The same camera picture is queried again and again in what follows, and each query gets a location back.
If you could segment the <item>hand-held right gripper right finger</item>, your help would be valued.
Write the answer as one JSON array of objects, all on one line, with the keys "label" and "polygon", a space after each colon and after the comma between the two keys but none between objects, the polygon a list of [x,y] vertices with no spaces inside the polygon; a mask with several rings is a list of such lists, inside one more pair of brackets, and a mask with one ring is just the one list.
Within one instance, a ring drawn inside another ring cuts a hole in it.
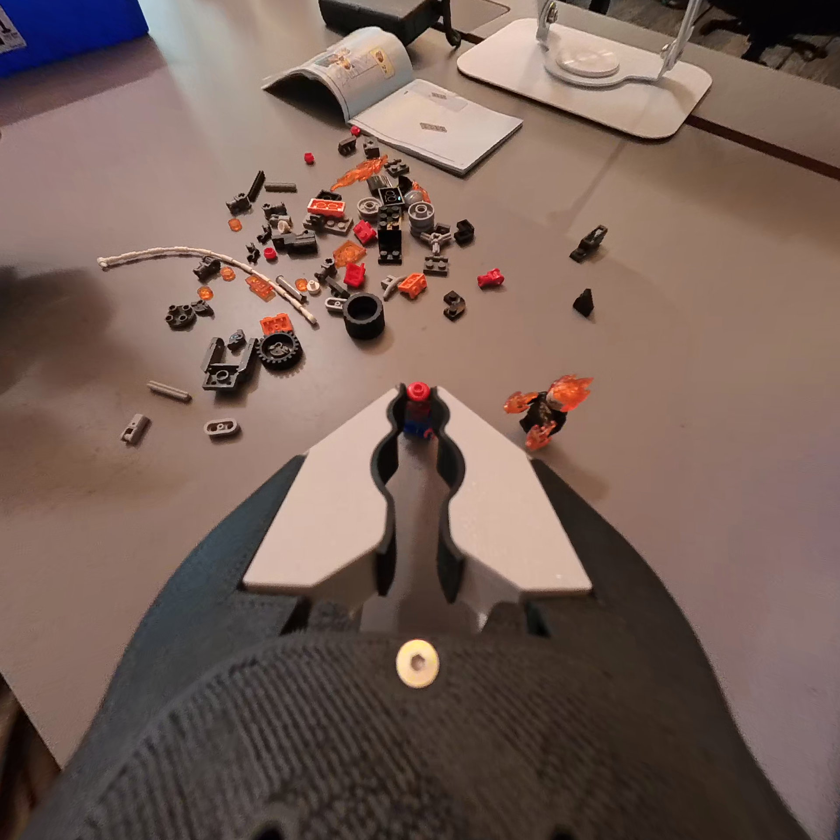
[{"label": "hand-held right gripper right finger", "polygon": [[483,627],[499,604],[588,595],[586,573],[532,459],[445,388],[432,390],[440,512],[437,576]]}]

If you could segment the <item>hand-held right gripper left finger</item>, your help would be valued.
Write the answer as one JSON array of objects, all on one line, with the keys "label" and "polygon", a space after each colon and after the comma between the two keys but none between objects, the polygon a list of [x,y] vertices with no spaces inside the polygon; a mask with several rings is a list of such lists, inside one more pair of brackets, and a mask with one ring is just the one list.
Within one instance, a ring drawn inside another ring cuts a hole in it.
[{"label": "hand-held right gripper left finger", "polygon": [[406,387],[399,384],[310,447],[247,568],[257,594],[356,611],[385,596],[396,573],[395,503]]}]

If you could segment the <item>black flaming lego minifigure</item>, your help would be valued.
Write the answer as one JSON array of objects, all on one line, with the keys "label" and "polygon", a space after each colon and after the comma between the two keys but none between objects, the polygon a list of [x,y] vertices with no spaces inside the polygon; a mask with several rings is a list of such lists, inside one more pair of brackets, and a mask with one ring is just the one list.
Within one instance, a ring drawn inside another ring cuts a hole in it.
[{"label": "black flaming lego minifigure", "polygon": [[521,415],[519,425],[526,437],[524,446],[535,453],[556,435],[567,416],[582,404],[591,393],[593,378],[565,374],[541,392],[514,392],[503,404],[509,415]]}]

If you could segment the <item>red blue lego minifigure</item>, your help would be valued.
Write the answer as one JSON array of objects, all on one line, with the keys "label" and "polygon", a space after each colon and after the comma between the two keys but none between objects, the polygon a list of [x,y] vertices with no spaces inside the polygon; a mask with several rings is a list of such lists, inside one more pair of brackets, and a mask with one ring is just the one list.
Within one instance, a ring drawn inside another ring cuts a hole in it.
[{"label": "red blue lego minifigure", "polygon": [[432,389],[423,381],[414,381],[406,386],[404,435],[422,440],[434,437],[431,396]]}]

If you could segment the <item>pile of lego pieces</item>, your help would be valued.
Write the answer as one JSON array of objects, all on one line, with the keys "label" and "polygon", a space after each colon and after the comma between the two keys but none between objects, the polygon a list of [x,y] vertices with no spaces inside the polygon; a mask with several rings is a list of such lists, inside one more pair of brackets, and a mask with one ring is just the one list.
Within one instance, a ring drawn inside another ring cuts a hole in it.
[{"label": "pile of lego pieces", "polygon": [[[400,218],[401,205],[398,203],[384,203],[384,198],[368,197],[365,203],[374,204],[373,220],[376,225],[371,225],[367,218],[360,220],[353,227],[354,240],[346,239],[330,255],[328,255],[322,267],[318,270],[317,282],[323,285],[333,283],[336,273],[340,269],[345,270],[346,278],[335,287],[333,296],[339,301],[348,300],[350,290],[359,290],[364,284],[364,259],[367,256],[366,248],[377,247],[377,258],[383,266],[399,265],[402,259],[402,251],[399,249],[402,233]],[[247,274],[249,284],[256,284],[259,287],[267,287],[269,294],[275,294],[289,301],[303,318],[315,326],[317,320],[307,310],[302,301],[302,292],[297,287],[283,287],[279,280],[270,279],[256,269],[256,262],[259,257],[264,256],[266,260],[277,257],[277,249],[281,249],[289,255],[307,256],[317,254],[319,251],[318,234],[328,229],[337,228],[340,224],[348,225],[350,220],[343,217],[339,211],[344,209],[340,199],[317,198],[310,202],[308,220],[314,223],[302,232],[296,233],[290,229],[280,233],[274,239],[271,248],[260,251],[253,244],[247,245],[246,261],[223,255],[206,248],[193,248],[187,246],[154,247],[142,250],[130,251],[122,255],[104,256],[97,258],[97,264],[102,270],[110,270],[117,266],[128,265],[150,259],[194,257],[200,259],[200,266],[194,273],[204,283],[207,277],[221,276],[231,280],[237,270]],[[426,268],[421,272],[398,280],[390,280],[385,284],[388,292],[399,288],[401,293],[415,298],[425,288],[426,275],[445,272],[448,266],[446,257],[440,252],[449,243],[456,242],[458,245],[470,245],[475,239],[475,228],[468,219],[459,220],[455,226],[441,224],[432,225],[433,207],[430,202],[414,202],[406,205],[405,214],[410,217],[413,235],[429,247],[429,254],[426,261]]]}]

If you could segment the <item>lego instruction booklet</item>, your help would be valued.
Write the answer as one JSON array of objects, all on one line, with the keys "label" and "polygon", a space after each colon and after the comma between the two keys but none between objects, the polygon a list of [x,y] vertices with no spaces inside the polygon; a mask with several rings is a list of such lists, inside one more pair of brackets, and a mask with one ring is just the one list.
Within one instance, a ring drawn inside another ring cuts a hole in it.
[{"label": "lego instruction booklet", "polygon": [[379,27],[357,29],[261,88],[279,93],[299,80],[322,85],[346,125],[455,175],[471,172],[522,127],[521,119],[415,77],[406,47]]}]

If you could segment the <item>white tablet stand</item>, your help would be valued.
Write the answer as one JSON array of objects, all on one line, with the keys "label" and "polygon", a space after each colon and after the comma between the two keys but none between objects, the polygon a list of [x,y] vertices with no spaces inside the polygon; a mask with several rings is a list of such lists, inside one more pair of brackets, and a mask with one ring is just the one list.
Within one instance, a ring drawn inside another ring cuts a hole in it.
[{"label": "white tablet stand", "polygon": [[666,140],[711,87],[681,61],[701,2],[686,6],[677,36],[655,53],[560,23],[560,2],[510,23],[467,50],[458,71],[542,105],[640,140]]}]

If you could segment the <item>blue plastic bin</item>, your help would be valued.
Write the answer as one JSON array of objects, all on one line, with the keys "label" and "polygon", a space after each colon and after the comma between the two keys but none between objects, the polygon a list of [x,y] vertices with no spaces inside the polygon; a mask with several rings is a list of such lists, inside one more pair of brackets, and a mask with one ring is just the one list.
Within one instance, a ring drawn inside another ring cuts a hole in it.
[{"label": "blue plastic bin", "polygon": [[2,1],[1,78],[144,37],[137,1]]}]

